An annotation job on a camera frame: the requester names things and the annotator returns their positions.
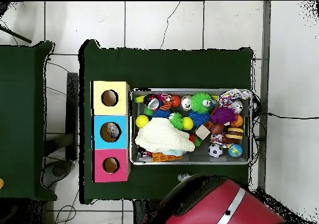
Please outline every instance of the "white stripe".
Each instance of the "white stripe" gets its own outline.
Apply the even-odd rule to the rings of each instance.
[[[241,203],[242,199],[244,198],[245,195],[245,190],[240,188],[236,194],[236,196],[234,197],[232,203],[229,205],[228,207],[228,211],[230,211],[229,215],[223,214],[223,216],[221,217],[221,219],[219,220],[219,222],[217,224],[227,224],[229,223],[229,221],[231,220],[233,214],[235,213],[235,211],[237,210],[239,204]]]

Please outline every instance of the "soccer ball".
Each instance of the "soccer ball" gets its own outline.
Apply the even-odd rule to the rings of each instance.
[[[211,144],[208,148],[208,154],[212,157],[222,156],[222,147],[219,144]]]

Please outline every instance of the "yellow box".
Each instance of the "yellow box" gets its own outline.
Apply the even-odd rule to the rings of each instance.
[[[126,82],[94,81],[94,115],[128,115],[129,92],[130,86]]]

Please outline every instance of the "blue box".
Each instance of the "blue box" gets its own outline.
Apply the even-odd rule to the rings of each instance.
[[[128,149],[128,116],[94,116],[94,149]],[[115,142],[106,142],[100,135],[102,125],[115,123],[120,127],[120,137]]]

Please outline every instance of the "green spiky ball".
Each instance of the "green spiky ball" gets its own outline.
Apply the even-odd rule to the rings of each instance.
[[[195,147],[200,146],[201,143],[202,143],[202,140],[197,135],[195,135]]]
[[[196,93],[194,96],[192,96],[192,100],[191,100],[192,110],[200,114],[207,113],[210,110],[210,108],[205,107],[202,104],[204,100],[212,101],[212,97],[205,92],[199,92],[199,93]]]
[[[169,116],[169,121],[171,124],[178,130],[182,131],[184,126],[183,126],[183,117],[180,113],[172,113]]]
[[[152,116],[153,113],[154,113],[153,110],[151,110],[151,109],[149,109],[149,108],[147,108],[147,107],[144,108],[144,114],[145,114],[145,115],[147,115],[147,116]]]

